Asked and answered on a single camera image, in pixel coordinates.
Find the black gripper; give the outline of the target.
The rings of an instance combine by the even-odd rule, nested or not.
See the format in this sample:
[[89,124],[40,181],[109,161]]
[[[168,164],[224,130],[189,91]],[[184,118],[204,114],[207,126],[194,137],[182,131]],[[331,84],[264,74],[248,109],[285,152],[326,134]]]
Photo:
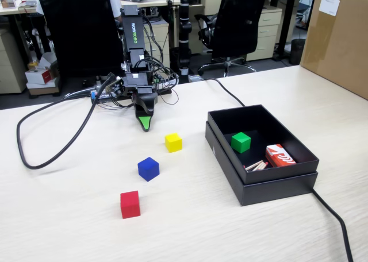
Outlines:
[[127,73],[125,76],[125,96],[133,95],[135,116],[144,132],[151,127],[151,118],[158,101],[158,94],[149,81],[147,72]]

